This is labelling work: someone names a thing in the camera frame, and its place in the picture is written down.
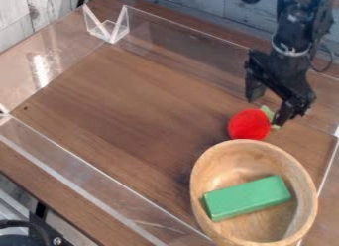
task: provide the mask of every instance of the green sponge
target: green sponge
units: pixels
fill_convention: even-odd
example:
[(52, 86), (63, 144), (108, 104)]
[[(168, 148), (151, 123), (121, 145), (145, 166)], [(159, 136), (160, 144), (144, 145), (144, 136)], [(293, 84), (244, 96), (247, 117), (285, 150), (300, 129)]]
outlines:
[(203, 201), (213, 221), (253, 212), (291, 200), (280, 176), (221, 188), (204, 194)]

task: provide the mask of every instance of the red ball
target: red ball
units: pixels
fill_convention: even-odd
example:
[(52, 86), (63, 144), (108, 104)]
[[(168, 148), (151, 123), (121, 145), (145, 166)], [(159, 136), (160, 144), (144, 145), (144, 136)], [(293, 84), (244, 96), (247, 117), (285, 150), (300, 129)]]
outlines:
[(269, 132), (269, 121), (259, 109), (247, 109), (233, 116), (228, 123), (232, 139), (261, 140)]

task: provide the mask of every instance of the wooden bowl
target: wooden bowl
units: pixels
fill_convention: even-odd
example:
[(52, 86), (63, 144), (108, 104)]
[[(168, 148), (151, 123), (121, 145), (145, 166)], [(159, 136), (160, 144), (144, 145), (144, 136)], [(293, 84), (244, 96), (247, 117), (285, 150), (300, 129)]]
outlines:
[[(205, 192), (271, 175), (281, 175), (292, 200), (284, 204), (213, 222), (201, 204)], [(296, 159), (273, 145), (231, 140), (199, 158), (191, 175), (191, 201), (197, 222), (217, 245), (296, 245), (316, 216), (312, 179)]]

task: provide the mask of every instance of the wooden table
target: wooden table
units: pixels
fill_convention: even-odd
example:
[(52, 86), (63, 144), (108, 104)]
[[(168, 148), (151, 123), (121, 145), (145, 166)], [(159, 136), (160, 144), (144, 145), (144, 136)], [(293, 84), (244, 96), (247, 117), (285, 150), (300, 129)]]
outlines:
[[(265, 41), (140, 0), (93, 0), (89, 6), (99, 18), (107, 19), (117, 15), (123, 4), (192, 28), (199, 27), (248, 47), (255, 44), (267, 48)], [(20, 46), (6, 53), (19, 53)], [(244, 61), (232, 54), (227, 60), (211, 55), (217, 67), (208, 69), (201, 77), (193, 76), (204, 70), (201, 67), (195, 65), (187, 71), (177, 67), (168, 53), (167, 64), (160, 63), (155, 60), (156, 53), (160, 51), (141, 57), (117, 46), (100, 45), (11, 113), (197, 227), (189, 203), (189, 174), (201, 153), (228, 139), (228, 118), (241, 109), (253, 107), (241, 98), (243, 79), (235, 77), (244, 74), (240, 71)], [(225, 66), (228, 73), (220, 70)], [(319, 94), (313, 114), (289, 121), (265, 140), (299, 159), (319, 186), (336, 145), (336, 138), (328, 132), (333, 131), (339, 115), (332, 87), (337, 81), (335, 77), (320, 81), (315, 73), (309, 78), (317, 94), (325, 93)], [(276, 100), (268, 95), (263, 102), (273, 105)], [(1, 172), (99, 244), (151, 245), (4, 144), (0, 144), (0, 154)], [(305, 245), (336, 243), (339, 211), (331, 206), (339, 203), (339, 157), (333, 161), (317, 221)]]

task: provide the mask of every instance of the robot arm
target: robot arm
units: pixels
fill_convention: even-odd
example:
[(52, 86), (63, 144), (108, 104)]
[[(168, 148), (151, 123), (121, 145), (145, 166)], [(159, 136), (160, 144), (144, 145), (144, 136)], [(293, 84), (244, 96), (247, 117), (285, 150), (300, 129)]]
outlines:
[[(255, 3), (259, 0), (243, 1)], [(333, 23), (332, 2), (276, 0), (277, 27), (271, 39), (271, 52), (249, 51), (247, 99), (248, 102), (259, 99), (267, 87), (280, 97), (281, 105), (272, 120), (275, 125), (281, 126), (296, 115), (303, 116), (315, 101), (305, 74), (313, 67), (311, 62), (320, 39)]]

